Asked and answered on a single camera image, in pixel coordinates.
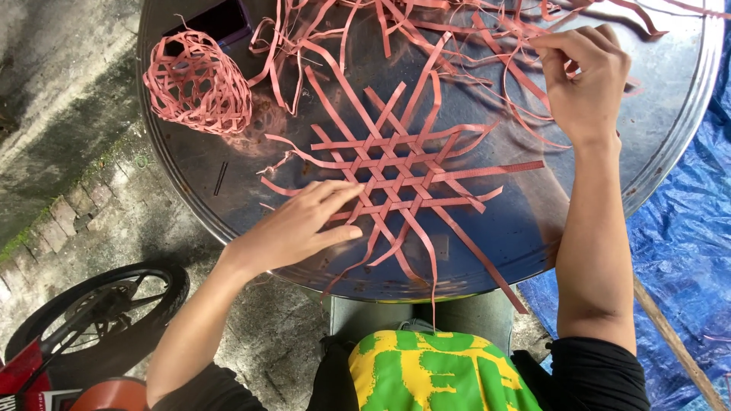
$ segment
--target smartphone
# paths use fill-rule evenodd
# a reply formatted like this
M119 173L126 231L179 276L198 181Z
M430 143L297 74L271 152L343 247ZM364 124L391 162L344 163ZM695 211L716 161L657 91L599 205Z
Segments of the smartphone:
M186 24L192 30L203 31L213 37L221 47L243 39L253 31L249 13L241 0L224 0L195 17L186 19ZM185 25L181 24L162 35L173 36L185 30ZM177 56L182 51L183 46L177 42L165 46L165 54L168 56Z

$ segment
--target left hand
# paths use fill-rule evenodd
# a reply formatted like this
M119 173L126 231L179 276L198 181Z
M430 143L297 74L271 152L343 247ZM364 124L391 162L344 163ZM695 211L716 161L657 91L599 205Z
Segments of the left hand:
M311 182L246 234L231 241L218 265L243 271L242 280L248 281L264 271L299 263L326 247L362 237L363 231L352 225L317 231L364 187L348 181Z

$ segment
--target black shirt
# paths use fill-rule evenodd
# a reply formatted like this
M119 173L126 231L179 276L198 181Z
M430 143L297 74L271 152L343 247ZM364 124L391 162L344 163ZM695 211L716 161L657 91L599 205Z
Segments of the black shirt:
M550 345L553 375L527 352L512 356L515 368L544 411L649 410L645 374L637 358L610 342L570 337ZM330 347L313 384L308 411L357 411L348 352ZM165 396L152 411L266 411L229 369L209 365L182 388Z

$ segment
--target blue tarp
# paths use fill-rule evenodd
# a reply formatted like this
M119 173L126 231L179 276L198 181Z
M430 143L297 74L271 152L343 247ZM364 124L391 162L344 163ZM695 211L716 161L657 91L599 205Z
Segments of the blue tarp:
M731 10L727 0L727 10ZM731 372L731 32L713 99L677 166L627 220L635 273L700 368L728 401ZM518 285L556 335L553 271ZM645 312L635 303L637 357L653 410L706 410L707 404Z

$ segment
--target hand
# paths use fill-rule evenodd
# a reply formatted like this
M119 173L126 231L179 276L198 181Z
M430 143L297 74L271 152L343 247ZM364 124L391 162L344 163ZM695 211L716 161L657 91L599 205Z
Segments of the hand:
M317 231L345 203L363 191L348 181L313 181L299 195L226 246L218 265L243 272L248 281L267 270L284 267L343 241L363 236L359 227L342 225Z
M543 62L551 113L576 149L595 143L621 147L619 105L631 60L608 24L530 40ZM567 61L572 63L564 68ZM573 78L567 72L581 72Z

